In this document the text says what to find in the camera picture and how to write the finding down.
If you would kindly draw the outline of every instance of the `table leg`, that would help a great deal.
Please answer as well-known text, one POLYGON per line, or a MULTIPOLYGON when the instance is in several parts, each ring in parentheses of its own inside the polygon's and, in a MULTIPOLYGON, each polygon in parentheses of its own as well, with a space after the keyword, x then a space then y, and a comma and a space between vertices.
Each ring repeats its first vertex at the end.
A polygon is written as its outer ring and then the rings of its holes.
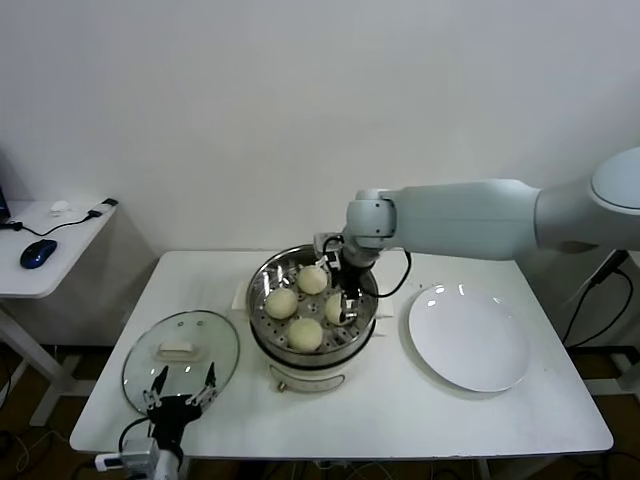
POLYGON ((11 391, 16 387, 18 380, 20 380, 20 377, 22 377, 22 374, 25 372, 28 366, 29 364, 27 363, 27 361, 22 360, 20 362, 20 365, 16 367, 16 369, 11 374, 11 385, 9 385, 8 384, 9 382, 7 382, 7 384, 5 384, 5 386, 2 387, 2 390, 0 391, 0 403, 4 403, 6 401, 5 399, 9 396, 11 391))
POLYGON ((478 460, 478 470, 480 470, 480 480, 491 480, 489 464, 484 458, 478 460))
POLYGON ((183 457, 182 465, 178 470, 178 480, 187 480, 189 478, 189 470, 191 470, 191 459, 189 457, 183 457))
MULTIPOLYGON (((73 370, 76 368, 78 363, 80 362, 80 357, 77 355, 69 355, 62 362, 62 367, 69 374, 73 373, 73 370)), ((71 387, 60 390, 53 385, 50 385, 47 389, 47 392, 40 400, 40 404, 38 408, 36 408, 35 412, 33 412, 33 416, 31 417, 31 421, 29 424, 33 427, 42 427, 46 425, 49 417, 51 416, 51 412, 58 403, 60 397, 88 397, 91 395, 91 391, 95 386, 95 380, 75 380, 71 387)))
POLYGON ((640 363, 631 365, 625 355, 611 355, 611 359, 622 372, 618 378, 583 380, 594 397, 609 395, 635 395, 640 401, 640 363))
POLYGON ((0 336, 33 368, 60 390, 71 388, 75 380, 47 353, 18 322, 0 310, 0 336))

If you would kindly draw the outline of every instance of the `floor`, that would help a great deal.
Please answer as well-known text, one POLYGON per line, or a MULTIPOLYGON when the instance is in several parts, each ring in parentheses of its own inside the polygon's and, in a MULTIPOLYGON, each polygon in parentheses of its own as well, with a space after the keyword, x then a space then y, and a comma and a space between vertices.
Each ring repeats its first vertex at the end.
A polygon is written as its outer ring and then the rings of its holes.
MULTIPOLYGON (((13 370, 20 359, 6 347, 0 347, 2 358, 10 370, 13 370)), ((95 379, 108 358, 108 353, 85 353, 83 360, 76 370, 78 378, 95 379)), ((584 378, 606 378, 614 376, 615 366, 605 356, 589 355, 574 359, 578 370, 584 378)), ((0 369, 0 382, 4 382, 4 373, 0 369)), ((8 401, 0 411, 0 426, 3 430, 18 434, 28 446, 34 444, 48 430, 29 429, 28 422, 33 410, 47 388, 46 381, 33 369, 29 369, 16 385, 8 401)), ((76 419, 84 406, 84 399, 65 398, 54 411, 49 426, 59 432, 62 437, 69 438, 76 419)), ((611 428, 616 442, 615 451, 627 452, 640 457, 640 408, 632 396, 607 397, 596 400, 598 407, 611 428)), ((5 479, 123 479, 121 471, 100 474, 83 469, 73 477, 76 467, 92 457, 74 452, 65 441, 49 434, 42 442, 34 447, 30 453, 27 470, 16 473, 16 462, 22 450, 17 441, 8 441, 6 434, 0 432, 0 480, 5 479)), ((576 460, 588 464, 600 464, 599 456, 582 456, 575 459, 563 458, 553 463, 539 474, 534 480, 576 479, 576 480, 604 480, 600 468, 583 468, 576 460)), ((492 471, 497 471, 510 460, 490 462, 492 471)), ((640 462, 615 455, 609 458, 610 478, 634 479, 640 478, 640 462)), ((378 464, 353 464, 350 466, 333 466, 328 470, 320 470, 310 462, 240 462, 240 461, 196 461, 192 464, 190 480, 382 480, 389 475, 395 479, 424 479, 439 480, 472 480, 479 478, 475 462, 438 461, 438 462, 385 462, 382 468, 378 464)))

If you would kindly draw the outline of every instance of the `power cord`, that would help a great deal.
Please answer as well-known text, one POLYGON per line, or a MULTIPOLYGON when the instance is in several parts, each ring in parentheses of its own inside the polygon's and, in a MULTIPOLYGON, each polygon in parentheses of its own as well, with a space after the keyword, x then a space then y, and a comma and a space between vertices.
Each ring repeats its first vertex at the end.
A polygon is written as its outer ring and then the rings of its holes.
POLYGON ((117 200, 114 200, 113 198, 107 198, 105 201, 103 201, 102 203, 96 205, 91 210, 89 210, 87 212, 87 215, 82 220, 78 220, 76 222, 61 223, 60 225, 56 225, 55 227, 50 228, 49 230, 47 230, 44 233, 36 232, 32 228, 27 227, 22 222, 4 223, 4 224, 0 225, 0 230, 13 230, 15 232, 19 232, 20 230, 26 230, 27 232, 31 232, 32 234, 34 234, 37 237, 46 237, 47 235, 50 235, 51 233, 53 233, 56 230, 58 230, 59 228, 70 227, 72 225, 80 225, 81 223, 84 223, 87 220, 90 220, 92 218, 101 217, 102 215, 104 215, 105 212, 107 212, 110 208, 115 207, 116 205, 118 205, 118 201, 117 200))
POLYGON ((273 467, 273 470, 269 472, 269 474, 265 477, 264 480, 269 480, 271 477, 273 477, 273 474, 276 473, 278 470, 280 470, 280 467, 282 467, 283 465, 284 465, 283 462, 278 462, 278 464, 275 467, 273 467))
POLYGON ((40 465, 41 462, 44 461, 44 459, 47 457, 47 455, 53 448, 54 435, 60 435, 58 432, 55 432, 55 433, 54 432, 55 431, 51 430, 49 427, 29 427, 23 432, 18 434, 14 434, 6 430, 0 431, 0 458, 6 457, 16 443, 19 444, 20 447, 24 450, 24 453, 20 456, 20 458, 18 459, 18 462, 16 463, 16 473, 8 477, 3 477, 2 480, 16 480, 18 478, 23 477, 28 472, 30 472, 31 470, 36 468, 38 465, 40 465), (30 447, 27 448, 22 437, 25 436, 27 433, 31 432, 32 430, 36 430, 38 428, 45 428, 48 431, 47 433, 45 433, 45 435, 40 437, 39 440, 37 440, 34 444, 32 444, 30 447), (49 440, 47 442, 45 449, 35 460, 32 459, 30 455, 30 451, 33 448, 35 448, 37 445, 39 445, 42 441, 44 441, 45 438, 48 438, 49 440))
POLYGON ((620 317, 622 317, 622 315, 624 315, 624 313, 627 311, 627 308, 629 307, 629 304, 631 303, 631 299, 633 298, 633 282, 629 278, 629 275, 624 273, 622 270, 616 270, 614 273, 616 273, 617 275, 620 275, 622 278, 624 278, 627 281, 627 285, 629 286, 629 293, 627 294, 627 299, 625 300, 624 305, 622 306, 622 308, 620 309, 618 314, 615 317, 613 317, 613 320, 611 320, 611 322, 609 322, 609 324, 606 327, 604 327, 598 333, 595 333, 594 335, 591 335, 589 338, 587 338, 587 339, 585 339, 585 340, 583 340, 583 341, 581 341, 579 343, 576 343, 575 345, 572 345, 569 348, 580 347, 580 346, 584 345, 585 343, 590 342, 594 338, 599 337, 600 335, 602 335, 603 333, 608 331, 611 327, 613 327, 616 324, 616 322, 618 320, 620 320, 620 317))
MULTIPOLYGON (((589 280, 587 281, 588 283, 587 283, 586 289, 584 290, 584 292, 580 296, 580 300, 578 301, 578 305, 576 306, 576 309, 574 310, 573 315, 571 316, 571 321, 569 322, 569 326, 567 328, 567 331, 565 332, 564 336, 562 337, 562 343, 563 344, 566 344, 567 339, 569 338, 569 334, 571 333, 571 329, 573 328, 573 325, 574 325, 574 323, 576 321, 576 318, 578 317, 578 314, 580 313, 580 309, 582 308, 582 304, 584 303, 585 299, 587 298, 587 295, 589 294, 589 292, 591 290, 593 290, 597 285, 600 285, 607 278, 609 278, 609 276, 612 273, 621 272, 619 267, 625 262, 625 260, 627 260, 627 258, 629 258, 629 252, 627 252, 626 250, 615 250, 614 252, 609 254, 609 256, 605 259, 605 261, 602 264, 600 264, 600 266, 596 269, 595 273, 589 278, 589 280)), ((631 286, 631 290, 632 290, 631 291, 631 295, 633 295, 633 286, 631 286)), ((624 313, 624 311, 621 312, 619 315, 617 315, 616 316, 617 318, 615 319, 615 321, 617 321, 619 316, 621 316, 623 313, 624 313)), ((596 338, 597 336, 602 335, 604 333, 604 331, 599 332, 593 338, 596 338)))
POLYGON ((2 411, 4 406, 7 404, 7 398, 9 398, 9 394, 11 393, 11 371, 9 370, 9 366, 7 365, 7 361, 4 358, 4 354, 2 352, 0 352, 0 363, 2 363, 2 368, 4 369, 7 376, 7 381, 5 382, 4 386, 5 394, 2 397, 2 403, 0 403, 0 411, 2 411))
POLYGON ((607 257, 602 261, 602 263, 600 265, 598 265, 598 268, 596 268, 593 273, 591 275, 589 275, 589 277, 580 284, 580 286, 578 288, 576 288, 576 290, 571 294, 571 296, 569 298, 567 298, 565 301, 563 301, 558 308, 555 310, 556 312, 560 312, 562 311, 567 305, 569 305, 571 302, 573 302, 575 300, 575 298, 580 295, 580 293, 582 292, 582 290, 591 283, 591 281, 593 280, 593 278, 597 275, 597 273, 609 262, 609 260, 611 260, 613 258, 614 255, 618 254, 618 250, 611 250, 611 252, 609 252, 609 254, 607 255, 607 257))
MULTIPOLYGON (((327 247, 329 246, 329 243, 332 241, 344 243, 344 237, 342 235, 332 235, 330 237, 327 237, 324 243, 322 244, 323 256, 325 257, 327 256, 327 247)), ((398 283, 398 285, 396 285, 396 287, 393 290, 391 290, 389 293, 381 294, 381 293, 370 292, 369 290, 364 288, 362 285, 360 285, 360 290, 362 290, 363 293, 373 298, 388 298, 398 293, 398 290, 400 290, 402 285, 404 285, 404 282, 406 282, 407 278, 409 277, 409 273, 411 273, 411 266, 413 264, 413 260, 411 258, 411 252, 408 252, 406 250, 403 250, 403 252, 404 252, 404 256, 407 258, 407 269, 404 271, 404 274, 402 275, 400 282, 398 283)))
POLYGON ((378 467, 380 470, 382 470, 382 472, 385 475, 386 480, 394 480, 393 476, 391 475, 391 473, 389 473, 389 470, 387 470, 384 465, 378 463, 378 462, 369 462, 369 463, 365 463, 364 465, 360 465, 359 467, 354 467, 353 465, 349 464, 349 466, 351 467, 351 469, 353 470, 353 472, 351 472, 351 475, 349 475, 345 480, 351 480, 354 476, 358 476, 360 478, 362 478, 363 480, 366 480, 366 478, 360 473, 362 470, 364 470, 365 468, 371 467, 375 465, 376 467, 378 467))
MULTIPOLYGON (((591 340, 593 340, 593 339, 599 337, 600 335, 604 334, 609 329, 611 329, 618 322, 618 320, 620 320, 622 315, 624 315, 624 313, 627 311, 627 308, 629 307, 629 304, 631 303, 631 299, 633 298, 633 293, 634 293, 633 282, 631 281, 629 276, 626 273, 624 273, 622 270, 620 270, 620 269, 614 270, 613 273, 615 273, 616 275, 619 275, 622 278, 624 278, 625 281, 627 282, 628 287, 629 287, 629 293, 627 294, 627 298, 626 298, 626 300, 624 302, 624 305, 622 306, 622 308, 620 309, 618 314, 613 318, 613 320, 611 320, 611 322, 609 322, 609 324, 606 327, 604 327, 599 332, 591 335, 589 338, 586 338, 585 340, 582 340, 581 342, 578 342, 575 345, 572 345, 572 346, 570 346, 568 348, 573 349, 573 348, 580 347, 580 346, 584 345, 585 343, 588 343, 591 340)), ((567 338, 569 337, 569 333, 571 332, 571 328, 573 327, 573 324, 574 324, 576 318, 578 317, 578 313, 580 313, 580 308, 582 307, 582 304, 583 304, 585 298, 587 297, 587 295, 589 294, 589 292, 591 290, 593 290, 594 286, 595 285, 589 285, 587 287, 587 289, 584 291, 584 293, 582 294, 582 296, 580 297, 580 301, 578 302, 578 305, 577 305, 575 311, 573 312, 573 316, 571 317, 571 322, 569 323, 569 328, 567 329, 567 332, 565 333, 565 336, 562 339, 563 343, 565 343, 567 338)))
POLYGON ((136 425, 140 425, 141 423, 146 422, 147 420, 149 420, 149 417, 136 418, 133 422, 124 427, 124 430, 122 430, 120 438, 118 439, 118 452, 122 452, 122 449, 124 448, 124 440, 127 436, 127 433, 129 433, 129 430, 131 430, 136 425))
POLYGON ((407 278, 409 277, 409 273, 411 273, 411 265, 413 263, 411 259, 411 252, 408 252, 406 250, 403 250, 403 252, 404 252, 404 256, 407 258, 407 269, 404 271, 404 275, 402 275, 402 278, 400 279, 400 282, 398 283, 398 285, 396 285, 396 288, 391 290, 389 293, 382 293, 382 294, 370 292, 366 288, 364 288, 362 285, 360 286, 360 290, 362 290, 364 293, 366 293, 367 295, 373 298, 388 298, 391 295, 395 295, 398 292, 398 290, 402 288, 402 285, 404 285, 404 282, 407 281, 407 278))

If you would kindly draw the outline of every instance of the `glass lid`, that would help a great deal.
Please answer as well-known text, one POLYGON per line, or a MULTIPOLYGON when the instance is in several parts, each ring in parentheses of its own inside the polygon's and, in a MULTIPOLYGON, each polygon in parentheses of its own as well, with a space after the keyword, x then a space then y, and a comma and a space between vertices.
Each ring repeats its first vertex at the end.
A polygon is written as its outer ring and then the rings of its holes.
POLYGON ((239 353, 236 329, 222 315, 206 310, 177 313, 158 322, 131 348, 122 369, 122 389, 133 408, 146 413, 143 392, 165 367, 169 368, 161 397, 198 393, 213 363, 220 394, 239 353))

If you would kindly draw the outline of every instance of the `black cable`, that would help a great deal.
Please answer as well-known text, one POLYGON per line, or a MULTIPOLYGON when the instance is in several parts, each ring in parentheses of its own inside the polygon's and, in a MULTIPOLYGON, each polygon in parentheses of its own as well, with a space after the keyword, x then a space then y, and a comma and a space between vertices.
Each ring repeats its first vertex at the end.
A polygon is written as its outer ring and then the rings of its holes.
POLYGON ((31 232, 31 233, 33 233, 34 235, 38 236, 38 237, 46 237, 47 235, 49 235, 49 234, 51 234, 51 233, 55 232, 56 230, 58 230, 59 228, 62 228, 62 227, 70 227, 70 226, 72 226, 72 225, 80 225, 81 223, 86 222, 86 221, 87 221, 87 220, 89 220, 90 218, 93 218, 93 216, 92 216, 92 215, 87 215, 87 216, 86 216, 86 217, 84 217, 82 220, 78 220, 77 222, 61 223, 60 225, 56 225, 55 227, 50 228, 49 230, 47 230, 47 231, 46 231, 46 232, 44 232, 44 233, 38 233, 38 232, 36 232, 35 230, 30 229, 29 227, 27 227, 27 226, 26 226, 26 225, 24 225, 24 224, 22 225, 21 230, 26 230, 27 232, 31 232))
POLYGON ((0 352, 0 363, 2 363, 2 367, 7 374, 7 381, 5 383, 6 393, 4 394, 4 397, 2 397, 2 404, 0 404, 1 411, 7 404, 7 398, 9 398, 9 394, 11 393, 11 370, 9 370, 9 366, 7 365, 7 361, 2 352, 0 352))
POLYGON ((562 344, 563 345, 567 342, 567 338, 569 338, 569 334, 571 333, 571 329, 573 328, 573 324, 576 321, 576 318, 578 318, 578 313, 580 313, 580 309, 582 308, 582 304, 584 303, 584 299, 587 298, 587 295, 593 289, 593 287, 595 287, 595 284, 594 283, 589 283, 589 285, 587 285, 587 288, 585 289, 585 291, 582 292, 582 295, 580 296, 580 300, 578 301, 578 305, 576 306, 576 309, 573 311, 573 315, 571 316, 571 321, 569 322, 569 327, 567 328, 567 331, 565 332, 564 337, 562 337, 562 344))
POLYGON ((600 335, 602 335, 603 333, 605 333, 607 330, 609 330, 611 327, 613 327, 616 322, 618 320, 620 320, 620 317, 622 317, 622 315, 624 315, 624 313, 627 311, 627 308, 629 307, 629 304, 631 303, 631 299, 633 298, 633 282, 631 281, 631 279, 629 278, 629 275, 627 275, 626 273, 624 273, 622 270, 616 269, 614 270, 615 274, 620 275, 622 278, 624 278, 627 281, 627 285, 629 286, 629 294, 627 295, 627 300, 624 302, 624 305, 622 306, 622 308, 620 309, 620 311, 618 312, 618 314, 613 318, 613 320, 611 320, 611 322, 609 322, 609 324, 604 327, 602 330, 600 330, 598 333, 591 335, 589 338, 587 338, 586 340, 583 340, 579 343, 576 343, 575 345, 572 345, 569 348, 576 348, 579 347, 581 345, 584 345, 587 342, 590 342, 591 340, 593 340, 594 338, 599 337, 600 335))
POLYGON ((80 478, 80 472, 82 470, 95 470, 95 468, 96 466, 95 466, 95 463, 93 463, 93 461, 82 462, 80 465, 78 465, 75 468, 75 470, 71 474, 71 480, 78 480, 80 478))
POLYGON ((396 285, 396 288, 391 290, 389 293, 384 293, 384 294, 369 292, 363 286, 360 286, 360 290, 362 290, 363 293, 366 293, 367 295, 373 298, 387 298, 387 297, 390 297, 391 295, 395 295, 398 292, 398 290, 400 290, 402 285, 404 285, 404 282, 409 277, 409 273, 411 273, 411 265, 413 263, 411 260, 411 253, 404 250, 404 256, 407 257, 407 269, 404 271, 404 275, 402 275, 402 278, 400 279, 400 283, 396 285))
POLYGON ((149 417, 136 418, 133 422, 124 427, 124 430, 122 430, 120 438, 118 439, 119 452, 122 452, 122 449, 124 448, 124 438, 127 436, 127 433, 129 433, 129 430, 131 430, 136 425, 140 425, 141 423, 146 422, 147 420, 149 420, 149 417))
MULTIPOLYGON (((27 429, 23 430, 22 432, 20 432, 18 434, 14 434, 14 433, 9 432, 7 430, 0 431, 0 438, 2 439, 2 441, 1 441, 2 443, 0 445, 0 458, 4 459, 9 454, 11 449, 17 443, 16 442, 16 438, 20 439, 22 441, 22 443, 26 443, 24 440, 22 440, 21 437, 26 435, 27 433, 29 433, 32 430, 36 430, 36 429, 40 429, 40 428, 44 428, 47 431, 51 431, 51 428, 48 427, 48 426, 45 426, 45 427, 28 427, 27 429)), ((47 438, 47 440, 48 440, 48 443, 46 444, 46 448, 44 449, 44 451, 42 452, 42 454, 39 457, 37 457, 35 460, 31 459, 29 461, 29 464, 21 472, 16 472, 15 474, 10 475, 8 477, 2 477, 2 480, 16 480, 18 478, 21 478, 27 472, 30 472, 31 470, 33 470, 38 465, 40 465, 40 463, 49 454, 49 452, 51 451, 51 448, 53 447, 53 440, 54 440, 53 436, 50 435, 47 438)))

